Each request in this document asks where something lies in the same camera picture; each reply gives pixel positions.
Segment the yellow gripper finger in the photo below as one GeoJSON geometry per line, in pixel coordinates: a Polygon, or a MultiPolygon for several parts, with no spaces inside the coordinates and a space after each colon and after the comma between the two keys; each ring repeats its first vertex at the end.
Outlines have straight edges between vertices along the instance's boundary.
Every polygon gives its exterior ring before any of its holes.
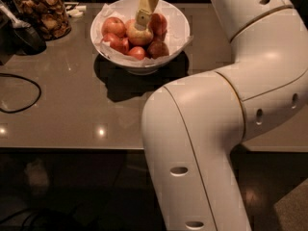
{"type": "Polygon", "coordinates": [[[135,27],[138,30],[145,30],[155,12],[159,0],[138,0],[138,8],[135,15],[135,27]]]}

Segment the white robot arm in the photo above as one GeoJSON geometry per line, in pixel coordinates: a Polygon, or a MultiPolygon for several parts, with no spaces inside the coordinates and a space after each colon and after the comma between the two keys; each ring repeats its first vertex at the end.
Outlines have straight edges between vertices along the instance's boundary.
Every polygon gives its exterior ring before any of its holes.
{"type": "Polygon", "coordinates": [[[293,117],[308,98],[308,33],[290,0],[211,0],[228,66],[170,82],[141,119],[167,231],[251,231],[230,152],[293,117]]]}

